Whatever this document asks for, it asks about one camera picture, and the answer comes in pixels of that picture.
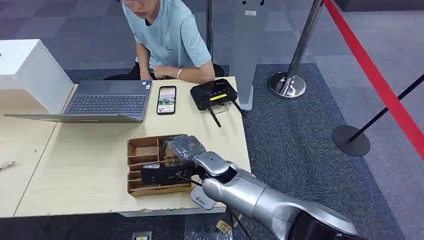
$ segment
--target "cable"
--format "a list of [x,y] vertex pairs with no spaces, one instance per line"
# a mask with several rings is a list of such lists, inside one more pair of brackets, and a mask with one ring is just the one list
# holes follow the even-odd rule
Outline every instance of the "cable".
[[243,226],[243,224],[242,224],[242,222],[239,220],[239,218],[238,218],[238,217],[236,217],[236,216],[234,215],[233,210],[232,210],[232,209],[230,209],[230,211],[231,211],[231,215],[235,218],[235,220],[237,221],[237,223],[240,225],[241,229],[243,230],[243,232],[244,232],[244,234],[247,236],[247,238],[248,238],[249,240],[252,240],[251,235],[250,235],[250,234],[249,234],[249,232],[246,230],[245,226]]
[[196,184],[197,186],[202,186],[202,184],[201,183],[198,183],[197,181],[193,181],[193,180],[191,180],[191,179],[188,179],[188,178],[185,178],[185,177],[183,177],[183,176],[180,176],[180,175],[177,175],[177,174],[175,174],[175,177],[177,177],[177,178],[179,178],[179,179],[184,179],[184,180],[186,180],[186,181],[189,181],[189,182],[191,182],[191,183],[193,183],[193,184]]

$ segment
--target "laptop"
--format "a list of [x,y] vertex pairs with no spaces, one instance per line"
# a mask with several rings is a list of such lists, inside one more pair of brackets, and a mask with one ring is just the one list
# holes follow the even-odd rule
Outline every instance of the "laptop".
[[151,80],[80,81],[63,114],[4,116],[57,123],[141,123],[151,86]]

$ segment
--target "light wood tabletop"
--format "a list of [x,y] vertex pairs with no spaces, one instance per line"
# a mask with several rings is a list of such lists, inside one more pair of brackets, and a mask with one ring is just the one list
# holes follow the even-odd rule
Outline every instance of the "light wood tabletop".
[[[234,77],[228,81],[236,87]],[[157,115],[159,87],[176,86],[176,112]],[[217,114],[197,110],[190,89],[181,80],[153,81],[143,123],[58,123],[16,216],[92,213],[144,215],[199,212],[188,193],[134,198],[127,193],[127,140],[149,136],[193,135],[225,160],[250,171],[242,116],[231,103]],[[217,203],[216,208],[224,205]]]
[[13,217],[52,135],[55,123],[5,117],[4,114],[46,114],[23,89],[0,90],[0,217]]

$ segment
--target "light blue t-shirt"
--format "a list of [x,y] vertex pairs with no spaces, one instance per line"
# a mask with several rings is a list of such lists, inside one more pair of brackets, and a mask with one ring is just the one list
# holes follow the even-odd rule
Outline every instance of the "light blue t-shirt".
[[122,8],[135,40],[150,51],[150,72],[159,65],[198,68],[211,60],[195,16],[181,0],[160,0],[159,13],[150,26],[125,4]]

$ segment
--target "white box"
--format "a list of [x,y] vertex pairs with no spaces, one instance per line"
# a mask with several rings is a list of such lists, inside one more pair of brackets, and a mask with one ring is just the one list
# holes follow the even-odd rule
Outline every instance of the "white box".
[[61,114],[74,84],[40,39],[0,40],[0,90],[25,89]]

